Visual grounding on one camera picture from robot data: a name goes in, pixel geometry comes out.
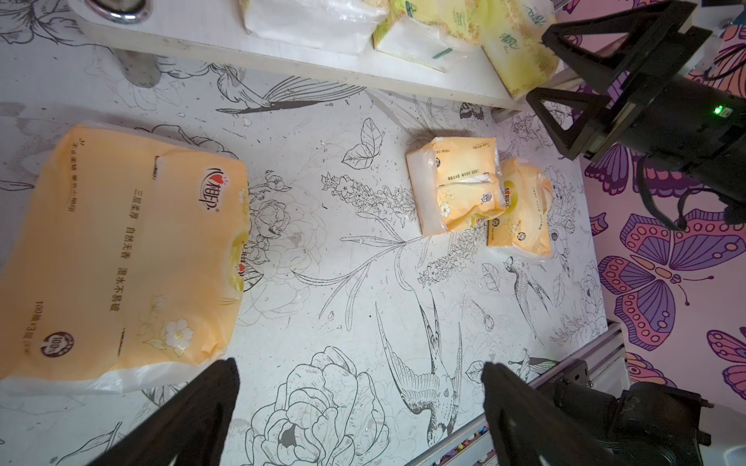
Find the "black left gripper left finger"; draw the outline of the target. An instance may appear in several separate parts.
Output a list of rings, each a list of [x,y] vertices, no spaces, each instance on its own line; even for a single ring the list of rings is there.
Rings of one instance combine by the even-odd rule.
[[[233,358],[212,363],[93,465],[218,465],[240,377]]]

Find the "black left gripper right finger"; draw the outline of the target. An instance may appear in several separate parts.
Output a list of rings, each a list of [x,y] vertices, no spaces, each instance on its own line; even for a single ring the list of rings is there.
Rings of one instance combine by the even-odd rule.
[[[481,380],[500,466],[623,463],[507,366],[485,363]]]

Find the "yellow green tissue pack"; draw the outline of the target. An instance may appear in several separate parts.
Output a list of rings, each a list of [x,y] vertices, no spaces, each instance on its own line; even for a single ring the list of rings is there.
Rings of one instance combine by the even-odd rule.
[[[350,56],[364,51],[389,14],[387,1],[254,0],[239,5],[252,35]]]
[[[378,52],[446,72],[481,48],[480,3],[396,0],[372,34]]]
[[[493,0],[480,3],[482,49],[512,98],[543,85],[560,60],[542,43],[556,22],[550,1]]]

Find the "orange tissue pack right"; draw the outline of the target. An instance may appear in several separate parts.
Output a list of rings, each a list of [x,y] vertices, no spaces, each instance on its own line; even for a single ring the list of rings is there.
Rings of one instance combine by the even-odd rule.
[[[490,221],[487,246],[536,259],[552,256],[548,217],[555,194],[549,178],[519,158],[503,160],[500,168],[506,210]]]

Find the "orange tissue pack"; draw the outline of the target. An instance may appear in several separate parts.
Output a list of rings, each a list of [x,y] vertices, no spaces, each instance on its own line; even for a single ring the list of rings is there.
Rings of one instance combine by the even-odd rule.
[[[536,259],[552,256],[548,217],[555,194],[549,178],[519,158],[503,160],[500,168],[506,210],[490,221],[487,246]]]
[[[245,165],[84,122],[44,164],[1,274],[1,389],[124,393],[227,352],[248,267]]]
[[[460,232],[507,209],[497,140],[436,137],[406,155],[421,233]]]

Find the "orange tissue pack left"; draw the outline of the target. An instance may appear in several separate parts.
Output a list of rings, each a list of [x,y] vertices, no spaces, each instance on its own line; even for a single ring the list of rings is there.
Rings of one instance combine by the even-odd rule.
[[[124,393],[227,352],[248,267],[245,165],[84,122],[44,164],[1,274],[1,389]]]

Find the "orange tissue pack middle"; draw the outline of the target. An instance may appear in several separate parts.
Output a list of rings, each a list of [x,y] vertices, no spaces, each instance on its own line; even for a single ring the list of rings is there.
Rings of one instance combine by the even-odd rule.
[[[406,155],[421,233],[460,232],[507,209],[497,140],[436,137]]]

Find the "white two-tier shelf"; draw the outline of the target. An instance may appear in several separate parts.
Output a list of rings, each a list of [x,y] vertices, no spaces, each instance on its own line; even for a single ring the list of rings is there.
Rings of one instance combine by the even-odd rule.
[[[149,17],[134,24],[109,21],[83,1],[72,1],[69,6],[87,38],[114,49],[493,108],[530,108],[526,100],[510,96],[482,50],[468,56],[460,68],[439,72],[371,47],[349,56],[260,39],[245,29],[235,1],[155,1]]]

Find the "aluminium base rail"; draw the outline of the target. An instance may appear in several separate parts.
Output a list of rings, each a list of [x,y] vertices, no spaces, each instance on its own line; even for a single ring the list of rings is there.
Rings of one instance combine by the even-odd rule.
[[[411,465],[620,465],[554,402],[578,384],[614,397],[631,382],[621,325],[584,345],[529,384],[489,368],[486,411],[409,461]]]

